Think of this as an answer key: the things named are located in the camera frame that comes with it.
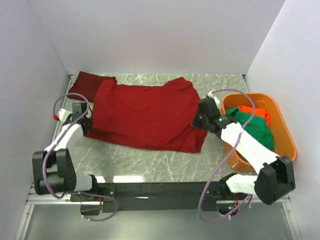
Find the red t shirt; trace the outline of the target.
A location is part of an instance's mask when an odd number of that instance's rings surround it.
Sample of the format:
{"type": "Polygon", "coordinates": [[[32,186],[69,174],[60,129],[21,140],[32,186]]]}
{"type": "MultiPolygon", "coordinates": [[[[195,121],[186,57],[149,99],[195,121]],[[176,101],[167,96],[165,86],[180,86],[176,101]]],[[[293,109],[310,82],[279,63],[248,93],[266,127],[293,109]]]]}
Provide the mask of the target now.
{"type": "Polygon", "coordinates": [[[88,138],[132,148],[200,153],[206,130],[192,126],[200,100],[183,77],[162,86],[105,80],[93,102],[88,138]]]}

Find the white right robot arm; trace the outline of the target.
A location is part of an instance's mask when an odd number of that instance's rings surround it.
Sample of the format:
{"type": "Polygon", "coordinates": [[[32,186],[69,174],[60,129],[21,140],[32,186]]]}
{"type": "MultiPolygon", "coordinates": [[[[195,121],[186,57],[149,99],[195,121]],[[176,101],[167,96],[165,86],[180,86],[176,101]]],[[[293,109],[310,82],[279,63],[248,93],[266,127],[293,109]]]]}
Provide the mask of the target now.
{"type": "Polygon", "coordinates": [[[256,176],[230,174],[221,179],[219,193],[230,200],[236,194],[256,195],[271,205],[296,188],[292,160],[267,149],[251,136],[241,123],[229,114],[222,115],[211,97],[201,99],[192,125],[215,134],[231,145],[231,153],[239,152],[253,167],[256,176]]]}

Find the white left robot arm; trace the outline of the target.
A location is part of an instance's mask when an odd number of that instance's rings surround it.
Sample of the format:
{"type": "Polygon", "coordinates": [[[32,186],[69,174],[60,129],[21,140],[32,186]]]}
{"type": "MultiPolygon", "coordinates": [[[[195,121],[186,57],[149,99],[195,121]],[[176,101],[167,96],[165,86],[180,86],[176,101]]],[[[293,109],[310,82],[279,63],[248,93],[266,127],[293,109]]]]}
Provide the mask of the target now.
{"type": "Polygon", "coordinates": [[[33,183],[36,194],[82,192],[88,201],[96,200],[100,188],[95,185],[91,175],[76,174],[71,151],[86,134],[91,131],[93,119],[87,117],[90,105],[78,102],[72,105],[72,111],[60,109],[58,119],[63,122],[60,133],[54,141],[42,151],[32,155],[33,183]]]}

